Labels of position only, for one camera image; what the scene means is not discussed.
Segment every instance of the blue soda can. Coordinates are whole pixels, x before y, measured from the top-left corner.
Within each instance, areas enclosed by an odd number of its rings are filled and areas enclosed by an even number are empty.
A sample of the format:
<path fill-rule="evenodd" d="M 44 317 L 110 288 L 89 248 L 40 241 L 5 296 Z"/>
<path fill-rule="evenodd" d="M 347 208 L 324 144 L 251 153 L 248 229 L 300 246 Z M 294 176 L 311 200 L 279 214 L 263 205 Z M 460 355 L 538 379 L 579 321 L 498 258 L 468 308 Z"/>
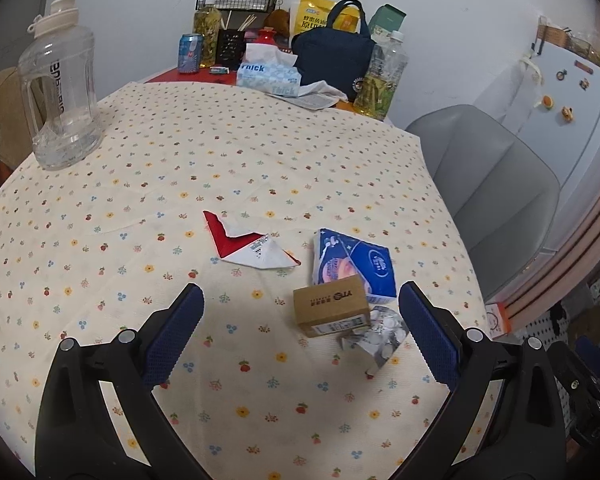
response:
<path fill-rule="evenodd" d="M 178 49 L 178 72 L 191 74 L 200 72 L 202 34 L 183 34 Z"/>

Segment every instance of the chopsticks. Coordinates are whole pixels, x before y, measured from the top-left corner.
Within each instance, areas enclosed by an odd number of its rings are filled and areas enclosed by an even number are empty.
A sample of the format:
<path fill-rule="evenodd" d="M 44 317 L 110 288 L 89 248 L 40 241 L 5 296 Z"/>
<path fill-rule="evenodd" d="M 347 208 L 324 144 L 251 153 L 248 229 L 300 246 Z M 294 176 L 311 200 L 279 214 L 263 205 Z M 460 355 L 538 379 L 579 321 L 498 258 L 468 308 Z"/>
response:
<path fill-rule="evenodd" d="M 242 25 L 238 27 L 238 31 L 241 32 L 245 30 L 247 27 L 251 25 L 256 20 L 257 16 L 255 14 L 250 14 L 247 18 L 242 22 Z"/>

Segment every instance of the white wall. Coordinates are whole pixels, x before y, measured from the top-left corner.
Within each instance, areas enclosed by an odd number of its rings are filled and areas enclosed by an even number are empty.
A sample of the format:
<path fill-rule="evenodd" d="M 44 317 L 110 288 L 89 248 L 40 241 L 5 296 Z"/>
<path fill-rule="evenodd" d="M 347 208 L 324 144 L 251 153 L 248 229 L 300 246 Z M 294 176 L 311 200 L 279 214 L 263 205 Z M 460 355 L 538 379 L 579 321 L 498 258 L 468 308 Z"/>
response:
<path fill-rule="evenodd" d="M 284 0 L 283 7 L 298 0 Z M 472 103 L 534 39 L 538 16 L 592 30 L 596 0 L 361 0 L 368 16 L 390 3 L 407 13 L 410 64 L 390 118 L 405 127 L 422 114 Z M 176 63 L 195 0 L 78 0 L 80 22 L 96 35 L 99 98 Z"/>

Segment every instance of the gray chair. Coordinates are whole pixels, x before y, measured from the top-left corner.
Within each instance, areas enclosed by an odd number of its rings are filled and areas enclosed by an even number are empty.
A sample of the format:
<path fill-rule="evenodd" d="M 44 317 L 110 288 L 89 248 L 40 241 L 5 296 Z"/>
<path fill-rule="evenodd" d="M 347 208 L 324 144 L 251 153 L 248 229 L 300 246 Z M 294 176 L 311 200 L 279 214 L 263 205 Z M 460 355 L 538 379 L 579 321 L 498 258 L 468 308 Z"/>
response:
<path fill-rule="evenodd" d="M 560 184 L 526 144 L 474 106 L 427 114 L 407 131 L 420 137 L 427 169 L 488 300 L 542 247 Z"/>

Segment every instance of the orange magnet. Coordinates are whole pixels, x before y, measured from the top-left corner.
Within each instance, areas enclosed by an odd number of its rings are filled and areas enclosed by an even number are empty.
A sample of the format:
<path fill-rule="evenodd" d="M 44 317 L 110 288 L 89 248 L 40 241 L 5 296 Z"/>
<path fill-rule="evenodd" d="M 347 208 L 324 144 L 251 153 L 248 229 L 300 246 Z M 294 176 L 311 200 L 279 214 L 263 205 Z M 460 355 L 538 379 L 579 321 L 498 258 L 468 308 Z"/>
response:
<path fill-rule="evenodd" d="M 554 100 L 553 100 L 553 99 L 551 99 L 551 96 L 549 96 L 549 95 L 545 95 L 545 96 L 542 98 L 542 104 L 544 105 L 544 107 L 545 107 L 547 110 L 551 110 L 551 108 L 553 108 L 553 107 L 554 107 Z"/>

